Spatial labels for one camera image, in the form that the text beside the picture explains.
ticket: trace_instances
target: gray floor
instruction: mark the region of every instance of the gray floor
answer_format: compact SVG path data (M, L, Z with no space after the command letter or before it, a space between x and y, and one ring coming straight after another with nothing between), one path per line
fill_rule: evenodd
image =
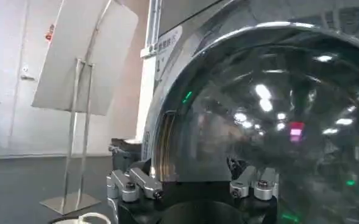
M70 182L76 191L80 160L73 160ZM64 165L64 158L0 159L0 223L39 224L61 217L39 202L61 195ZM113 218L105 188L111 166L110 157L87 159L85 192L102 202L70 215L94 211Z

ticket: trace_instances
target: glass dome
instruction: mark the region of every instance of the glass dome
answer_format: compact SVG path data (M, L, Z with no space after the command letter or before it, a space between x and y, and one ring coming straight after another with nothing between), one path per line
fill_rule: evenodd
M160 180L230 181L272 167L281 223L359 223L355 40L295 24L239 30L195 56L160 120Z

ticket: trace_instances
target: red light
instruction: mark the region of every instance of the red light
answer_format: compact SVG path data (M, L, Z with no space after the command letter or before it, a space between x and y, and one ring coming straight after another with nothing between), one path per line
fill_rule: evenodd
M303 122L290 123L290 141L299 142L301 140L302 130L305 124Z

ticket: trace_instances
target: metal stand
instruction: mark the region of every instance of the metal stand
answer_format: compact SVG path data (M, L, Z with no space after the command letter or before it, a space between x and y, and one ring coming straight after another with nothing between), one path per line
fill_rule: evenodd
M80 58L76 61L75 67L75 79L74 79L74 88L73 88L73 101L71 104L71 120L69 123L69 145L68 145L68 153L66 157L65 164L65 173L64 173L64 183L63 183L63 196L47 199L45 201L41 201L40 204L62 214L68 214L73 211L77 211L83 208L87 208L89 206L95 205L100 201L87 195L83 194L84 189L84 173L86 166L86 156L87 156L87 145L88 145L88 130L90 127L90 105L91 105L91 87L93 85L93 75L94 75L94 64L91 63L91 53L93 51L96 37L99 32L99 28L101 23L107 13L107 9L109 8L112 0L108 0L105 7L103 8L101 15L95 25L94 32L91 36L90 43L87 48L87 53L85 56L85 61L82 61ZM80 165L80 183L79 190L72 194L68 194L68 182L69 182L69 163L72 157L72 151L74 148L74 137L76 132L76 103L77 103L77 95L79 91L79 82L80 75L83 74L83 71L86 67L90 67L90 76L88 82L88 92L87 92L87 107L86 107L86 120L85 120L85 130L84 130L84 141L83 141L83 152L82 152L82 164Z

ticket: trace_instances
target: white wall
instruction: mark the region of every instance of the white wall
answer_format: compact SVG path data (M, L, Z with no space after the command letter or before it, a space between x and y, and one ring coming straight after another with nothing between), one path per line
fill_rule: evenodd
M60 4L61 0L0 0L0 157L66 152L69 113L31 107L48 47L44 36L55 22ZM110 138L130 139L136 132L142 68L140 50L144 44L148 0L126 0L125 4L139 16L139 23L108 114L91 118L88 147L91 155L108 154ZM19 75L35 80L17 82ZM81 115L74 153L82 150L83 129L84 116Z

